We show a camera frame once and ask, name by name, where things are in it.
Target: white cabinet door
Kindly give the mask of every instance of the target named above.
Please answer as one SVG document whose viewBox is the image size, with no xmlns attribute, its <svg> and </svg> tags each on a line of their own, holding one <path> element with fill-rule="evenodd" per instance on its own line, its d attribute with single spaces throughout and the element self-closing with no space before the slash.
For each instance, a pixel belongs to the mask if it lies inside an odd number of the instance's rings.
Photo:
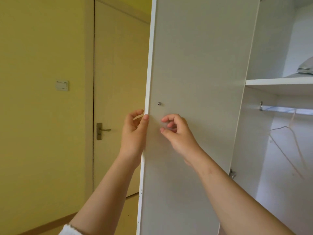
<svg viewBox="0 0 313 235">
<path fill-rule="evenodd" d="M 259 1 L 153 0 L 141 235 L 218 233 L 200 180 L 161 135 L 160 119 L 184 116 L 202 148 L 229 171 Z"/>
</svg>

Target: metal lever handle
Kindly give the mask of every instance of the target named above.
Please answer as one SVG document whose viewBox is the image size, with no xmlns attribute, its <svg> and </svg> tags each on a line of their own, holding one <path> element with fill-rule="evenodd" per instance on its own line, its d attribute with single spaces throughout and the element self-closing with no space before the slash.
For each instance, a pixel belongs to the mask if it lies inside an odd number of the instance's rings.
<svg viewBox="0 0 313 235">
<path fill-rule="evenodd" d="M 110 132 L 111 129 L 102 129 L 102 123 L 97 123 L 97 140 L 102 139 L 102 131 Z"/>
</svg>

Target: wall switch plate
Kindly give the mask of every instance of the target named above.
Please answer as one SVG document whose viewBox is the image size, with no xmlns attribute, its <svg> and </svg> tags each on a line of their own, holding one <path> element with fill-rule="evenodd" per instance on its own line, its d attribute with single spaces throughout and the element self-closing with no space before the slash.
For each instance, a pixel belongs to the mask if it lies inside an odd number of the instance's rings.
<svg viewBox="0 0 313 235">
<path fill-rule="evenodd" d="M 68 91 L 68 81 L 57 80 L 57 82 L 55 84 L 55 88 L 57 90 Z"/>
</svg>

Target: white shelf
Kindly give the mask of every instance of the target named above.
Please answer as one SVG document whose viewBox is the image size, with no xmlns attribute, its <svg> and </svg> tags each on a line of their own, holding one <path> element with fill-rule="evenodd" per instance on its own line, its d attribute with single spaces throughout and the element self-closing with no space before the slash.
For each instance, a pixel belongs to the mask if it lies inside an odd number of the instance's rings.
<svg viewBox="0 0 313 235">
<path fill-rule="evenodd" d="M 313 96 L 313 77 L 247 80 L 246 87 L 276 95 Z"/>
</svg>

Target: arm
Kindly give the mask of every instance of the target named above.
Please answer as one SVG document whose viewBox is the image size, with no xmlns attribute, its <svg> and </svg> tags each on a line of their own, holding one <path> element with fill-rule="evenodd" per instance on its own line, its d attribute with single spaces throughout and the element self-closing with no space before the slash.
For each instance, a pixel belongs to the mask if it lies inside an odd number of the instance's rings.
<svg viewBox="0 0 313 235">
<path fill-rule="evenodd" d="M 161 133 L 198 174 L 221 225 L 228 235 L 294 234 L 234 182 L 200 148 L 184 118 L 172 114 L 165 116 L 162 122 L 168 122 L 169 129 L 161 128 Z"/>
<path fill-rule="evenodd" d="M 134 120 L 142 113 L 143 110 L 137 110 L 127 115 L 119 155 L 95 192 L 69 223 L 83 234 L 115 233 L 131 177 L 140 164 L 145 147 L 149 116 Z"/>
</svg>

